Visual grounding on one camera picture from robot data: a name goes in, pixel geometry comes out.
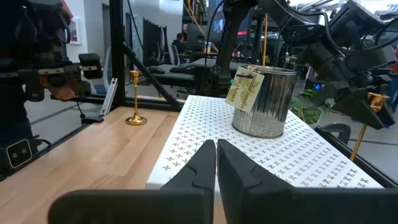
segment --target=silver paint can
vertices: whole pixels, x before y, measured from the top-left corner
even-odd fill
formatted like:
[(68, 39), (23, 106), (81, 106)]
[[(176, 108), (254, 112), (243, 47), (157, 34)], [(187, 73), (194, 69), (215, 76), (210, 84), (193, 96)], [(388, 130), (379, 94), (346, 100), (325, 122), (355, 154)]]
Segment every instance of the silver paint can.
[(250, 67), (254, 67), (254, 72), (264, 75), (264, 81), (249, 113), (235, 108), (232, 126), (253, 137), (280, 137), (284, 132), (296, 71), (254, 65)]

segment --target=wooden tabletop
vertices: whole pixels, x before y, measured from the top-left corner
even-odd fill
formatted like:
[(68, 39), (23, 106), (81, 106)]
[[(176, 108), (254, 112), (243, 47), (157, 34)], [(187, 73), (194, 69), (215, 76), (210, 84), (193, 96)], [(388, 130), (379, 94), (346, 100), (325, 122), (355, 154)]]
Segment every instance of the wooden tabletop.
[(0, 182), (0, 223), (47, 223), (51, 203), (72, 190), (144, 189), (178, 113), (141, 110), (148, 123), (126, 125), (133, 114), (117, 108)]

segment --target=handwritten label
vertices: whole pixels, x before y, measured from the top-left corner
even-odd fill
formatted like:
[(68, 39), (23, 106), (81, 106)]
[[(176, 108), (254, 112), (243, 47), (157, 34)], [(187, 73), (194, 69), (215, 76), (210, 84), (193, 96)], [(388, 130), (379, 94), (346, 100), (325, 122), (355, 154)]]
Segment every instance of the handwritten label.
[(250, 112), (263, 80), (263, 75), (239, 67), (225, 102), (237, 109)]

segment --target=brass candlestick holder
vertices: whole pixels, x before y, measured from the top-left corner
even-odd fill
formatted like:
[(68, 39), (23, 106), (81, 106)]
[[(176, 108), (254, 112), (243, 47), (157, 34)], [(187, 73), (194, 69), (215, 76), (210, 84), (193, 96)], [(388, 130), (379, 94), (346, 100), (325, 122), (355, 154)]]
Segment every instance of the brass candlestick holder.
[(128, 125), (143, 125), (146, 124), (147, 119), (139, 116), (138, 113), (138, 102), (137, 102), (137, 87), (138, 87), (138, 81), (139, 81), (139, 72), (138, 71), (130, 71), (130, 74), (132, 76), (132, 80), (134, 82), (134, 107), (135, 107), (135, 112), (134, 116), (127, 118), (126, 119), (126, 124)]
[[(383, 104), (388, 100), (388, 98), (389, 97), (386, 95), (381, 95), (377, 93), (368, 93), (369, 105), (371, 106), (372, 110), (375, 113), (379, 112), (383, 108)], [(356, 141), (353, 153), (349, 158), (351, 161), (354, 161), (356, 154), (358, 153), (359, 146), (361, 145), (367, 127), (368, 126), (364, 124), (361, 128), (361, 132), (359, 133), (358, 140)]]

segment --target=floor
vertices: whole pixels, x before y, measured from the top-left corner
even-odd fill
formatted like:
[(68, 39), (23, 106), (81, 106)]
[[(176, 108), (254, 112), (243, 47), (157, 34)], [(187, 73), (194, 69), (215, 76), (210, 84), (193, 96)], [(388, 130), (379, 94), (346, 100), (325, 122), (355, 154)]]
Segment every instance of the floor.
[[(126, 83), (126, 96), (133, 96), (133, 85), (128, 84), (129, 82)], [(164, 87), (174, 97), (177, 96), (177, 90), (184, 90), (178, 87)], [(297, 83), (294, 94), (299, 93), (302, 89), (303, 83)], [(138, 94), (143, 96), (159, 96), (153, 86), (147, 85), (140, 85)], [(177, 98), (185, 97), (187, 96), (179, 93)], [(95, 116), (101, 109), (101, 105), (93, 105), (91, 103), (80, 103), (80, 106), (86, 116)], [(25, 107), (28, 111), (33, 133), (39, 134), (41, 138), (47, 139), (50, 142), (60, 139), (81, 125), (80, 112), (75, 102), (51, 100), (49, 96), (46, 96), (44, 101), (40, 103), (27, 102)], [(322, 115), (320, 126), (335, 122), (345, 123), (351, 127), (351, 139), (348, 146), (353, 148), (362, 124), (353, 122), (349, 117), (330, 113)], [(359, 155), (398, 181), (398, 165), (396, 165), (396, 161), (398, 161), (397, 133), (397, 125), (380, 131), (368, 128), (359, 149)]]

